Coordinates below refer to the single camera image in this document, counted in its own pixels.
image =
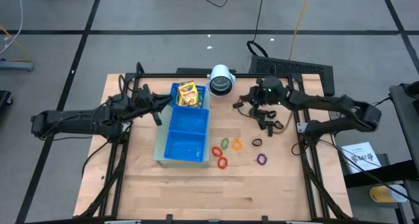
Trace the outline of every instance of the white cable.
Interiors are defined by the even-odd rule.
[[[20,2],[20,27],[18,33],[12,38],[12,41],[9,44],[6,44],[5,48],[0,52],[0,54],[4,53],[11,44],[13,44],[14,40],[19,36],[20,31],[22,30],[22,26],[24,24],[24,8],[22,6],[22,0],[19,0]]]

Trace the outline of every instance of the rubber band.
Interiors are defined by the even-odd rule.
[[[278,128],[278,129],[280,129],[280,130],[282,130],[282,129],[283,129],[283,124],[282,124],[280,121],[278,121],[278,120],[276,120],[276,121],[274,122],[274,126],[275,126],[276,128]]]
[[[228,138],[224,138],[222,141],[221,141],[221,149],[222,150],[226,150],[228,148]]]
[[[217,146],[212,147],[211,152],[214,157],[223,156],[223,151],[220,149],[220,147],[217,147]]]
[[[257,158],[256,158],[256,162],[259,164],[259,165],[265,165],[266,164],[266,162],[268,162],[268,158],[266,157],[266,155],[264,155],[264,154],[259,154],[259,155],[257,155]]]
[[[274,119],[276,117],[276,111],[269,111],[269,113],[266,116],[268,117],[268,119]]]
[[[240,141],[239,138],[236,138],[231,142],[231,147],[236,151],[243,149],[242,142]]]
[[[228,161],[227,161],[227,159],[225,157],[221,157],[221,158],[219,158],[217,165],[218,165],[218,167],[220,169],[225,169],[228,166]]]
[[[253,146],[261,146],[262,145],[262,139],[254,139],[251,144]]]

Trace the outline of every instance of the blue bin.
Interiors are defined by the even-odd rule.
[[[206,135],[170,131],[164,158],[188,162],[204,161]]]
[[[172,83],[172,89],[170,89],[170,94],[173,96],[173,99],[170,101],[169,105],[177,105],[175,103],[177,94],[179,93],[177,87],[179,86],[179,83]],[[205,92],[207,91],[207,88],[205,86],[199,86],[199,85],[195,85],[196,86],[196,90],[198,91],[198,94],[202,95],[202,104],[201,104],[201,108],[204,107],[204,100],[205,100]]]
[[[173,108],[170,119],[168,138],[164,150],[165,159],[187,162],[203,162],[206,151],[207,128],[210,120],[209,109],[204,109],[206,87],[196,86],[202,95],[201,108],[178,106],[175,99],[178,94],[177,83],[172,84],[170,94]]]
[[[208,109],[174,106],[170,119],[170,130],[205,134],[208,126]]]

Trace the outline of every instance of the white paper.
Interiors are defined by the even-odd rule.
[[[378,158],[369,142],[342,146],[340,147],[340,150],[346,157],[364,170],[372,170],[381,167],[380,161],[378,161]],[[346,161],[346,165],[351,174],[360,172],[354,164],[346,159],[344,160]]]

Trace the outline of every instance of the wooden tabletop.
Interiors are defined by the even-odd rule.
[[[169,92],[172,83],[194,80],[205,84],[207,79],[142,78],[155,93]],[[303,75],[307,94],[323,95],[318,75]],[[260,220],[310,220],[304,185],[301,159],[291,154],[297,143],[294,118],[283,134],[267,136],[254,119],[241,116],[232,104],[238,96],[247,94],[255,79],[236,80],[232,92],[224,98],[211,97],[210,142],[219,146],[223,138],[240,138],[243,149],[230,147],[224,151],[228,167],[221,170],[217,159],[210,157],[209,168],[162,168],[153,160],[156,124],[151,115],[134,120],[131,130],[128,158],[122,186],[119,219],[224,219]],[[118,75],[107,76],[102,102],[119,93]],[[248,112],[249,105],[242,108]],[[285,124],[291,113],[280,105],[267,109],[277,111],[275,120]],[[328,112],[310,110],[311,119],[329,120]],[[254,147],[251,141],[261,138],[263,145]],[[330,136],[322,137],[330,141]],[[94,136],[89,153],[95,151],[105,139]],[[111,146],[95,155],[82,179],[75,215],[82,213],[95,199],[104,184]],[[352,215],[337,152],[326,143],[318,143],[319,163],[325,188],[335,202]],[[259,153],[268,157],[264,166],[256,163]],[[114,191],[109,193],[106,213],[111,213]],[[318,194],[315,193],[317,213],[321,216]]]

